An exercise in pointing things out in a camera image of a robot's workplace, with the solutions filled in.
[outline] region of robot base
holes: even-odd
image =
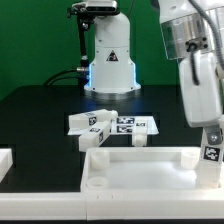
[[[85,89],[85,95],[101,100],[125,100],[141,95],[141,88],[123,93],[104,93]]]

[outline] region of white plastic piece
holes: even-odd
[[[220,121],[220,128],[223,128],[223,116]],[[208,144],[205,131],[202,135],[201,154],[197,169],[197,187],[219,188],[223,167],[223,144],[211,146]]]
[[[103,171],[90,166],[97,148],[88,150],[81,184],[87,220],[223,219],[224,188],[197,188],[196,171],[181,167],[185,149],[200,150],[101,148],[110,152],[111,161]],[[89,187],[88,181],[98,177],[108,181],[107,188]]]
[[[181,166],[185,169],[196,169],[200,158],[200,149],[184,149],[181,152]]]
[[[0,149],[0,183],[12,164],[12,150]]]
[[[210,10],[224,6],[222,0],[196,0],[204,9]],[[188,0],[159,0],[160,23],[197,13]]]
[[[108,111],[105,109],[70,115],[69,128],[74,130],[86,129],[96,122],[111,121],[117,117],[117,111]]]
[[[90,64],[90,79],[85,90],[98,93],[128,93],[136,83],[136,68],[130,59],[130,22],[120,13],[95,21],[95,59]]]
[[[222,170],[221,170],[219,188],[224,188],[224,166],[222,166]]]
[[[111,122],[97,122],[79,137],[79,151],[100,146],[110,135]]]
[[[91,152],[91,167],[95,170],[105,170],[110,166],[110,153],[106,150]]]
[[[105,177],[92,177],[87,181],[87,187],[91,190],[105,190],[109,181]]]
[[[81,193],[0,194],[0,220],[86,220]]]
[[[110,135],[130,135],[132,132],[132,127],[135,123],[135,116],[119,116],[117,119],[112,120]],[[148,118],[148,135],[159,134],[158,128],[156,126],[155,120],[152,116],[147,116]],[[68,135],[82,135],[88,129],[72,129],[70,128]]]
[[[132,145],[135,147],[143,147],[147,145],[148,118],[136,117],[135,124],[132,129]]]
[[[190,59],[180,62],[180,83],[184,109],[191,127],[204,127],[218,123],[222,105],[215,74],[216,58],[213,53],[195,54],[196,73],[200,84],[193,82]]]

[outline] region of black tabletop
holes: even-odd
[[[67,135],[68,115],[99,109],[153,116],[159,134],[148,146],[200,145],[202,130],[187,125],[178,86],[144,86],[139,97],[120,101],[83,96],[77,86],[21,87],[0,102],[0,148],[12,148],[14,162],[0,193],[79,192],[85,153],[78,136]],[[131,147],[131,136],[110,136],[102,146]]]

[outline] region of white platform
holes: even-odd
[[[196,188],[182,150],[90,149],[80,193],[0,194],[0,220],[224,219],[224,187]]]
[[[196,170],[181,167],[183,149],[89,150],[81,185],[87,198],[87,219],[224,218],[224,188],[197,189]],[[107,160],[107,152],[109,166],[94,169],[92,153]]]

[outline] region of green background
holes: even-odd
[[[74,0],[0,0],[0,99],[25,85],[42,85],[62,70],[79,66],[76,18],[66,11]],[[131,0],[118,0],[124,14]],[[144,85],[178,83],[175,61],[166,59],[159,15],[149,0],[136,0],[130,17],[131,58]],[[94,29],[86,33],[94,58]],[[57,84],[76,84],[70,80]]]

